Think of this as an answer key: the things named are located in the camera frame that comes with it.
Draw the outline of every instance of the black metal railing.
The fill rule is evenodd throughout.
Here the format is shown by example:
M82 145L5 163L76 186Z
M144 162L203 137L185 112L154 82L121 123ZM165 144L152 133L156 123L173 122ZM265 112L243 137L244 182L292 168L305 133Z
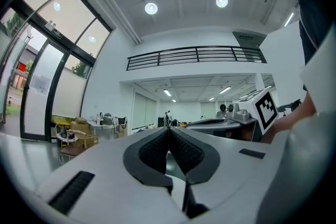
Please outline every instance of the black metal railing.
M267 63L260 49L234 46L198 46L160 50L128 57L127 71L178 63L217 61Z

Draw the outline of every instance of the white cube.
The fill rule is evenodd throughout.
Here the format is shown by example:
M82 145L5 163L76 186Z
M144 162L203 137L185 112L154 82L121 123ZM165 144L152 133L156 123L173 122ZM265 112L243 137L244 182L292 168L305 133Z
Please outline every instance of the white cube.
M262 134L273 125L279 114L268 89L255 91L238 101L239 109L245 109L259 122Z

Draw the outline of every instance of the chair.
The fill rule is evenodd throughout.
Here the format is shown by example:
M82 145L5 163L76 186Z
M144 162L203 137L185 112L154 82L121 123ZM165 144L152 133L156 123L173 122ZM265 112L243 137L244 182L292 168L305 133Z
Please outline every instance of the chair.
M75 133L75 134L80 134L84 136L84 148L83 147L79 147L79 146L75 146L70 144L69 145L69 133ZM64 156L68 156L69 160L78 156L79 154L81 154L82 152L84 152L87 149L86 146L86 133L81 132L81 131L77 131L77 130L67 130L67 146L61 149L61 159L62 159L62 164L64 163Z

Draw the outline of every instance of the grass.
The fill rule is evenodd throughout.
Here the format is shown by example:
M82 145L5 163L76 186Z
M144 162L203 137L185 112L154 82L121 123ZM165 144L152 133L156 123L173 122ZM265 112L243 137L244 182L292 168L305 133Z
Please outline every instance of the grass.
M16 115L20 113L20 108L15 106L7 105L6 106L6 115Z

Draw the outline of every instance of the glass door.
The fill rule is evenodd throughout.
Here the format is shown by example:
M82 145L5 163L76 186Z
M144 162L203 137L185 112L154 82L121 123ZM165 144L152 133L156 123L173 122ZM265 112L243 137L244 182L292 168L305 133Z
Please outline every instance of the glass door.
M44 43L38 53L24 87L20 116L21 138L48 140L45 122L49 91L53 88L55 78L59 77L57 72L63 69L66 57L68 55L50 40Z

